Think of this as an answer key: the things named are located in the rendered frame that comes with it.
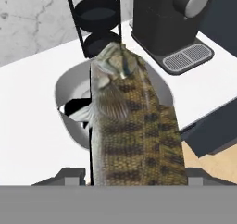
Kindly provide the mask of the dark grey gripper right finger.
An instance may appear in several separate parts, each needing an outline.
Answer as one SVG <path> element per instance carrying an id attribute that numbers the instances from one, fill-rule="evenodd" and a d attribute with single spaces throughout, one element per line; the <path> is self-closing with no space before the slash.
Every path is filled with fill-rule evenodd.
<path id="1" fill-rule="evenodd" d="M 236 186 L 236 183 L 215 178 L 201 168 L 186 168 L 186 174 L 189 186 Z"/>

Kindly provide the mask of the dark grey base cabinet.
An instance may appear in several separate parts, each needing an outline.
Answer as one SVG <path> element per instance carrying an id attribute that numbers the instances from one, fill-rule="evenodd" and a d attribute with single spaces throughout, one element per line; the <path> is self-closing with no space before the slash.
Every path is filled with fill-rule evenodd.
<path id="1" fill-rule="evenodd" d="M 232 146 L 237 142 L 237 97 L 181 130 L 181 139 L 198 157 Z"/>

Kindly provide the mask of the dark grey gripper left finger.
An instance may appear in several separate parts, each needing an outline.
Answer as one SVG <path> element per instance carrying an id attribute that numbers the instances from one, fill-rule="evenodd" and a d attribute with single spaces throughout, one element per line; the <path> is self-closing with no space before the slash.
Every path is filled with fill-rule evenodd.
<path id="1" fill-rule="evenodd" d="M 80 186 L 85 185 L 85 168 L 62 168 L 54 176 L 34 183 L 34 186 Z"/>

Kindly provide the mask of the brown spotted fish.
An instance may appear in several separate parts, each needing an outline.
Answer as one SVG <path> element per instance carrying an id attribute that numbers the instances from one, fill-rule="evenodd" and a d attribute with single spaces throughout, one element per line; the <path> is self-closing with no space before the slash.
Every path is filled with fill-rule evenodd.
<path id="1" fill-rule="evenodd" d="M 109 43 L 90 64 L 89 105 L 69 115 L 91 130 L 95 186 L 186 185 L 175 110 L 159 102 L 144 60 Z"/>

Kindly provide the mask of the black coffee machine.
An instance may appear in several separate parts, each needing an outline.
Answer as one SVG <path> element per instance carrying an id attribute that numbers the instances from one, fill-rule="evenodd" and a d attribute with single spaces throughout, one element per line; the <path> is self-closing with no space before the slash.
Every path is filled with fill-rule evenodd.
<path id="1" fill-rule="evenodd" d="M 212 0 L 133 0 L 132 37 L 168 74 L 206 63 L 214 51 L 197 38 Z"/>

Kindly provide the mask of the grey round tupperware container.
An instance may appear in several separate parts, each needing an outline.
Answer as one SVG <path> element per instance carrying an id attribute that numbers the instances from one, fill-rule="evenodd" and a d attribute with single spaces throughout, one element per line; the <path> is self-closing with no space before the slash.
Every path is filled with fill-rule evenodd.
<path id="1" fill-rule="evenodd" d="M 82 148 L 89 149 L 89 131 L 78 122 L 63 113 L 61 107 L 73 99 L 79 100 L 79 107 L 90 100 L 90 60 L 86 60 L 63 73 L 56 82 L 56 105 L 70 137 Z M 150 81 L 153 84 L 159 103 L 164 106 L 173 105 L 171 90 L 162 77 L 146 62 Z"/>

